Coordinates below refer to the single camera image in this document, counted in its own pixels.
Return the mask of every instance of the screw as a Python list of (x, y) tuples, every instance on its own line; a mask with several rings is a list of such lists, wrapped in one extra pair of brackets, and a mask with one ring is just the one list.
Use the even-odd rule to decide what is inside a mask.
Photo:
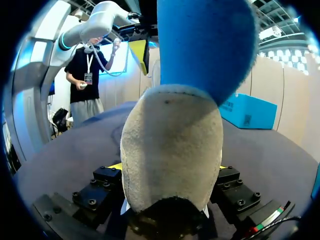
[(108, 182), (104, 182), (104, 183), (102, 184), (102, 186), (103, 186), (103, 187), (105, 187), (105, 188), (107, 188), (107, 187), (109, 187), (109, 186), (110, 186), (110, 183), (108, 183)]
[(97, 180), (95, 180), (94, 178), (90, 180), (90, 184), (94, 185), (97, 183)]
[(72, 193), (72, 197), (74, 198), (78, 198), (80, 196), (80, 192), (75, 191), (74, 193)]
[(245, 204), (246, 204), (246, 201), (245, 201), (245, 200), (240, 199), (240, 200), (238, 200), (238, 201), (236, 202), (236, 204), (238, 204), (238, 206), (243, 206), (243, 205), (245, 205)]
[(133, 229), (135, 232), (137, 232), (137, 233), (138, 233), (139, 230), (140, 230), (139, 227), (137, 227), (137, 226), (134, 226), (132, 229)]
[(52, 220), (52, 216), (50, 214), (44, 214), (43, 215), (43, 219), (46, 221), (46, 222), (50, 222)]
[(230, 188), (230, 184), (229, 184), (229, 183), (225, 183), (225, 184), (223, 184), (223, 188), (224, 188), (224, 189), (228, 189), (228, 188)]
[(261, 197), (261, 194), (260, 194), (260, 192), (255, 192), (255, 193), (253, 194), (253, 196), (255, 196), (256, 198), (260, 198), (260, 197)]
[(89, 199), (88, 204), (93, 207), (94, 205), (97, 204), (97, 201), (95, 199)]
[(200, 229), (202, 229), (202, 225), (198, 225), (196, 228), (195, 228), (197, 231), (199, 231)]
[(54, 206), (54, 207), (53, 207), (53, 211), (54, 211), (55, 214), (59, 214), (59, 213), (61, 213), (61, 207), (59, 207), (59, 206)]

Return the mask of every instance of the man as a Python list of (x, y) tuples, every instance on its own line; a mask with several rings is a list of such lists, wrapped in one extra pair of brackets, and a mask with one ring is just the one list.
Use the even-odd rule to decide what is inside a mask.
[[(99, 44), (102, 37), (91, 38), (93, 45)], [(107, 61), (101, 51), (98, 56), (106, 70), (110, 70), (118, 47), (112, 48), (110, 60)], [(104, 111), (99, 98), (99, 70), (104, 71), (94, 52), (86, 53), (85, 47), (76, 50), (71, 62), (65, 67), (66, 79), (70, 86), (70, 108), (73, 116), (73, 125), (76, 127), (83, 121)]]

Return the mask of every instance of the fuzzy white fabric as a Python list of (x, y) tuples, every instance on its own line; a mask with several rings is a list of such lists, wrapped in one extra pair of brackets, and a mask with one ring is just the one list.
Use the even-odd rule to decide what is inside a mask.
[(180, 197), (201, 211), (217, 180), (223, 125), (205, 92), (160, 85), (145, 92), (123, 127), (122, 184), (140, 212), (161, 199)]

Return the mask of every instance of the yellow tape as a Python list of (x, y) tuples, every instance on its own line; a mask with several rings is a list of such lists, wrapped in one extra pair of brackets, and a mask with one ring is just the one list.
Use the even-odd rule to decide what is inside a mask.
[[(112, 166), (108, 166), (109, 169), (115, 168), (115, 169), (119, 169), (122, 171), (122, 162), (118, 163), (116, 165), (112, 165)], [(220, 166), (220, 169), (226, 169), (226, 166)]]
[(115, 168), (115, 169), (119, 169), (122, 171), (122, 162), (116, 164), (116, 165), (112, 165), (112, 166), (108, 166), (109, 169)]

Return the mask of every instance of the table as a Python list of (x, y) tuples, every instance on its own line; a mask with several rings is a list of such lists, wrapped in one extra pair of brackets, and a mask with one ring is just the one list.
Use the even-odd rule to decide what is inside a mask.
[[(85, 121), (45, 145), (14, 176), (27, 206), (43, 194), (58, 192), (72, 200), (99, 166), (120, 162), (120, 138), (135, 102), (127, 102)], [(296, 204), (291, 215), (301, 215), (311, 202), (318, 163), (302, 148), (274, 130), (239, 129), (223, 120), (222, 164), (240, 171), (243, 182), (261, 193), (266, 204), (275, 199)], [(218, 235), (235, 231), (216, 204), (211, 210)], [(293, 223), (282, 224), (272, 239), (279, 239)]]

